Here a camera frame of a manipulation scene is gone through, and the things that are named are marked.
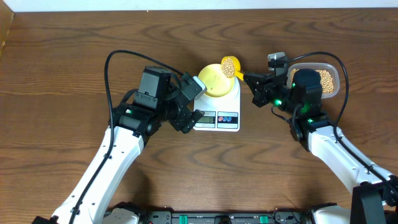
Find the pale yellow bowl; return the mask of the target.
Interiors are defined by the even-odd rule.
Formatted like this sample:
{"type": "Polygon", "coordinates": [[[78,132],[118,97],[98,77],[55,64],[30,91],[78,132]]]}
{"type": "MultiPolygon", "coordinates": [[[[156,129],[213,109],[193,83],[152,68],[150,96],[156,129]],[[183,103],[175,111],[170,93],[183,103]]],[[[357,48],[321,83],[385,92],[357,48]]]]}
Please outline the pale yellow bowl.
{"type": "Polygon", "coordinates": [[[204,67],[198,78],[205,84],[206,95],[222,97],[227,95],[234,87],[235,79],[227,78],[221,69],[221,64],[211,64],[204,67]]]}

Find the yellow measuring scoop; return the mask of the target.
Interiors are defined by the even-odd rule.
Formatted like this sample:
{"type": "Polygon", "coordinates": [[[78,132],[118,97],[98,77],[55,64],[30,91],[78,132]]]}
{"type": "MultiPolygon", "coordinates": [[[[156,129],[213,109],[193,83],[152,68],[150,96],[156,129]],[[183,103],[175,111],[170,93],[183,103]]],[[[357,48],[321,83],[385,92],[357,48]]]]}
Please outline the yellow measuring scoop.
{"type": "Polygon", "coordinates": [[[221,61],[221,71],[227,78],[236,77],[244,80],[244,74],[241,72],[240,61],[235,56],[223,57],[221,61]]]}

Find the soybeans in container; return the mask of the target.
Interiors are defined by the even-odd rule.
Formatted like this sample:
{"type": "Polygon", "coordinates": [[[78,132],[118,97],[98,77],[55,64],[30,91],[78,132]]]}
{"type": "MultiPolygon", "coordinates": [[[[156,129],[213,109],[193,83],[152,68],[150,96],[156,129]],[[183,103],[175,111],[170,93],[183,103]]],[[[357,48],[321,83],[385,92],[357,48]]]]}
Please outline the soybeans in container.
{"type": "Polygon", "coordinates": [[[327,70],[293,68],[289,72],[290,87],[315,90],[317,93],[332,94],[335,91],[332,73],[327,70]]]}

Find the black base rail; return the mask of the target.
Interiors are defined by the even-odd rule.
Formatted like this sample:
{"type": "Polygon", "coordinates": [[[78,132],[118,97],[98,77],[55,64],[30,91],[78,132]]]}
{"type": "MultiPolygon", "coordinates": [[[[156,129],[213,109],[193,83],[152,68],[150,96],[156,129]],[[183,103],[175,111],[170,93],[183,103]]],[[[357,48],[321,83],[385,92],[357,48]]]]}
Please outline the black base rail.
{"type": "Polygon", "coordinates": [[[278,208],[265,212],[193,212],[175,211],[164,207],[138,207],[131,202],[121,202],[105,212],[103,223],[137,224],[311,224],[308,212],[278,208]]]}

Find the soybeans in scoop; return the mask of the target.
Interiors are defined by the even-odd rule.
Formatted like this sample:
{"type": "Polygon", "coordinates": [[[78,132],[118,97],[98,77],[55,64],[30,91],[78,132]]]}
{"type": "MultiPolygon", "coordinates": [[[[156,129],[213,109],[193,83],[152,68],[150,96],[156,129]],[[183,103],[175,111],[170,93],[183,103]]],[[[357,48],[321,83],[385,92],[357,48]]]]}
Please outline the soybeans in scoop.
{"type": "Polygon", "coordinates": [[[225,58],[221,63],[221,70],[227,78],[234,77],[235,66],[233,60],[229,57],[225,58]]]}

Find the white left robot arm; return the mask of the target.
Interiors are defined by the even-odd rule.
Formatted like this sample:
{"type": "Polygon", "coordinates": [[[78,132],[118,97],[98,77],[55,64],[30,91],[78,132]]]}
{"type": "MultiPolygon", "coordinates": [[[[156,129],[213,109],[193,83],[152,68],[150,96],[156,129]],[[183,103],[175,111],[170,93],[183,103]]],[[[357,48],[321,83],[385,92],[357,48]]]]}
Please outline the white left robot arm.
{"type": "Polygon", "coordinates": [[[101,146],[75,189],[50,218],[37,216],[34,223],[139,223],[139,215],[125,207],[107,214],[110,200],[163,122],[188,133],[203,117],[188,105],[204,92],[206,86],[196,76],[146,67],[139,88],[129,90],[112,108],[101,146]]]}

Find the white digital kitchen scale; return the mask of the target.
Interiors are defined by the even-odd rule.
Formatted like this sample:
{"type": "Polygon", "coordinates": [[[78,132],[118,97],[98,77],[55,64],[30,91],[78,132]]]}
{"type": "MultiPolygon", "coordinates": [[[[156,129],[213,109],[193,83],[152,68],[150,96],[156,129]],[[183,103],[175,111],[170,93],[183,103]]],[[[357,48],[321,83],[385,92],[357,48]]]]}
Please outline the white digital kitchen scale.
{"type": "Polygon", "coordinates": [[[194,125],[196,131],[238,132],[241,124],[241,88],[237,78],[225,96],[203,94],[194,101],[194,109],[204,112],[194,125]]]}

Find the clear plastic container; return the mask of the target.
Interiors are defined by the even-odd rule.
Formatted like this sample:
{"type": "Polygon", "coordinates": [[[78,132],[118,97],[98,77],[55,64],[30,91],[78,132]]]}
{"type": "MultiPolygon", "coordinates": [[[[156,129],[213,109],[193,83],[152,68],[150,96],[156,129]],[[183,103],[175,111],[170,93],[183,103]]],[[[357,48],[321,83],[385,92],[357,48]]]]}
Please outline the clear plastic container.
{"type": "Polygon", "coordinates": [[[340,90],[340,78],[336,68],[329,63],[296,63],[288,70],[287,86],[293,86],[295,72],[309,68],[320,74],[320,83],[322,85],[322,98],[334,97],[340,90]]]}

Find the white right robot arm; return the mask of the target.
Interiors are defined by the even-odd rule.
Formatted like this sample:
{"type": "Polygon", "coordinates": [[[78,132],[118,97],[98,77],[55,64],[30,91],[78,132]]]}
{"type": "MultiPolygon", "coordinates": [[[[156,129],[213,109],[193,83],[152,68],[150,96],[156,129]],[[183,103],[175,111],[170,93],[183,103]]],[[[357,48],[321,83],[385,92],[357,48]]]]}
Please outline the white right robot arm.
{"type": "Polygon", "coordinates": [[[320,74],[301,69],[292,88],[287,75],[246,72],[244,82],[251,89],[253,103],[271,103],[291,115],[287,120],[292,137],[323,161],[350,192],[351,207],[335,203],[317,205],[302,223],[397,223],[397,176],[375,164],[355,147],[322,110],[320,74]]]}

